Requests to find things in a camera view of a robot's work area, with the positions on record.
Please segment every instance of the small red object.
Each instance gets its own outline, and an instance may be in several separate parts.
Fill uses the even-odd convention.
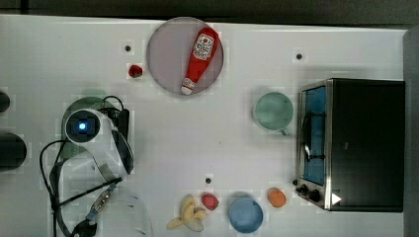
[[[140,77],[142,75],[142,68],[138,65],[132,65],[129,68],[128,74],[132,78]]]
[[[215,210],[219,204],[218,199],[212,194],[203,195],[201,197],[201,201],[208,210]]]

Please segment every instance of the banana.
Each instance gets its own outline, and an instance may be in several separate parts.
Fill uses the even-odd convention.
[[[174,229],[176,227],[179,227],[181,225],[183,225],[184,222],[181,220],[181,218],[176,217],[174,219],[172,219],[168,224],[167,224],[167,228],[168,229]]]
[[[181,225],[187,224],[188,228],[193,231],[201,232],[204,230],[202,219],[206,217],[207,213],[202,207],[196,207],[194,197],[188,195],[185,197],[180,217],[176,217],[167,223],[168,229],[174,229]]]

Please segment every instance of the white tabletop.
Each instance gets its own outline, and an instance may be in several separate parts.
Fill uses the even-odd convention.
[[[126,79],[128,63],[146,69],[148,39],[161,24],[0,16],[0,89],[12,99],[0,114],[0,130],[21,135],[29,147],[21,168],[0,174],[2,236],[51,234],[40,151],[60,138],[66,108],[93,89],[122,98],[131,110],[135,168],[123,185],[146,203],[156,237],[241,236],[227,216],[239,192],[265,212],[251,236],[402,236],[402,213],[328,212],[297,197],[291,184],[296,114],[293,135],[284,137],[262,130],[251,111],[269,90],[289,96],[296,111],[301,86],[331,77],[402,80],[404,31],[212,24],[224,46],[221,74],[207,91],[184,97],[161,89],[147,72],[140,80]],[[124,51],[127,43],[133,51]],[[206,177],[212,177],[210,185]],[[287,195],[283,208],[269,207],[271,187]],[[167,230],[182,198],[204,191],[220,199],[205,231]]]

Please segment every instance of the orange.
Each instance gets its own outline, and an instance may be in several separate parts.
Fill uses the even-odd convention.
[[[283,192],[273,189],[269,191],[268,200],[273,207],[279,208],[286,204],[287,197],[284,195]]]

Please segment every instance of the light blue plate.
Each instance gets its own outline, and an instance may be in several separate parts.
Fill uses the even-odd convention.
[[[236,200],[230,208],[230,223],[238,232],[255,232],[262,224],[263,211],[261,206],[250,197]]]

